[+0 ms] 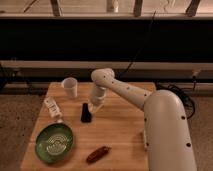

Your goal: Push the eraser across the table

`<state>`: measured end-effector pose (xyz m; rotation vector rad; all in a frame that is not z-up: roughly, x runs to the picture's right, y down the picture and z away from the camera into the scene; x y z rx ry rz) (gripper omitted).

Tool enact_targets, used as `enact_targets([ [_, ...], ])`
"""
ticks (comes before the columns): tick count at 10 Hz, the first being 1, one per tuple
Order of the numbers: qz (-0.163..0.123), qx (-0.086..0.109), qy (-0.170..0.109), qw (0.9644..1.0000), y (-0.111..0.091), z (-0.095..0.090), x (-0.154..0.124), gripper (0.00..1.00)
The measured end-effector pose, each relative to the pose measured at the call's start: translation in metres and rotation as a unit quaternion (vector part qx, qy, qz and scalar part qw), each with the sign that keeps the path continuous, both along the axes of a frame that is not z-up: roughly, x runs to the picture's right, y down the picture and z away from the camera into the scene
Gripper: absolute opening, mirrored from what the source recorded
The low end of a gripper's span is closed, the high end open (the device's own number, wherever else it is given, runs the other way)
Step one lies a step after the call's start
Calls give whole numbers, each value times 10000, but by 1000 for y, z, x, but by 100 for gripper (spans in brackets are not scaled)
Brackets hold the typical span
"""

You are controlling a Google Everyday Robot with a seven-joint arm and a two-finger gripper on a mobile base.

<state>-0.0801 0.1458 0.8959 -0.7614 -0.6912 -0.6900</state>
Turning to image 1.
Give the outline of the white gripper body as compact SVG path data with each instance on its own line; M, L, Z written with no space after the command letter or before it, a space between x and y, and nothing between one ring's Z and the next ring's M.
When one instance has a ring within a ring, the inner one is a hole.
M104 104L106 97L106 89L97 85L93 85L89 95L88 109L90 113L96 113Z

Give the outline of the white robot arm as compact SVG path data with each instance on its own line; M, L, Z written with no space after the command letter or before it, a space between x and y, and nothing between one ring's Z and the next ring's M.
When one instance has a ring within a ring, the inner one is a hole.
M175 93L119 81L111 68L94 70L91 79L91 113L103 105L106 89L144 112L149 171L198 171L184 105Z

